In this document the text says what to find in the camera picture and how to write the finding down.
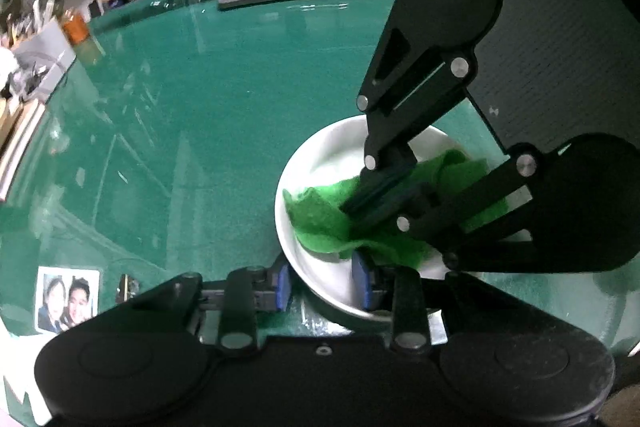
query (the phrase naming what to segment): photo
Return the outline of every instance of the photo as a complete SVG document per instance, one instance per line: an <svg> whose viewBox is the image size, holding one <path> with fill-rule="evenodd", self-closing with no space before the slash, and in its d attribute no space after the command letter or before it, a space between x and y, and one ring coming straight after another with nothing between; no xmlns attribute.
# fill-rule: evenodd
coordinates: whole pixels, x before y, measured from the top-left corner
<svg viewBox="0 0 640 427"><path fill-rule="evenodd" d="M95 317L100 272L40 266L36 280L34 326L60 333Z"/></svg>

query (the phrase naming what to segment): green cloth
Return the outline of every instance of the green cloth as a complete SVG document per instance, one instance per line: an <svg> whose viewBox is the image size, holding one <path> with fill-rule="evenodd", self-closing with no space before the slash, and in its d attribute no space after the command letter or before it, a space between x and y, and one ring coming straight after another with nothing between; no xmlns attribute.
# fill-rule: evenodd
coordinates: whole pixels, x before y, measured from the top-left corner
<svg viewBox="0 0 640 427"><path fill-rule="evenodd" d="M437 158L418 164L412 180L430 182L440 196L452 196L477 182L488 172L485 160L469 160L458 150L449 150ZM292 196L283 191L289 219L300 244L319 253L339 253L348 259L356 248L365 247L379 264L417 267L433 250L424 241L412 239L396 227L392 219L366 237L351 237L350 218L340 206L355 192L358 177L324 187L305 188ZM462 224L469 232L507 213L504 200L492 204Z"/></svg>

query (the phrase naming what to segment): green tabletop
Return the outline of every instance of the green tabletop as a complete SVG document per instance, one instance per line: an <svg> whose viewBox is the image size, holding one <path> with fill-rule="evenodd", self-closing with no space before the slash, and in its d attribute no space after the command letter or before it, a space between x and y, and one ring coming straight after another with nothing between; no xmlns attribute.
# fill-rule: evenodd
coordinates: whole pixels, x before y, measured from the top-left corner
<svg viewBox="0 0 640 427"><path fill-rule="evenodd" d="M0 207L8 331L36 334L39 266L100 270L104 311L122 273L148 289L185 271L217 280L270 265L280 251L280 173L306 138L357 113L392 3L293 0L219 12L215 0L140 0L95 20L95 42L78 46ZM503 160L470 103L436 126L471 156ZM603 275L483 277L615 351L640 338L637 259ZM300 283L289 311L260 325L296 335L363 327ZM7 395L12 415L34 425L28 402Z"/></svg>

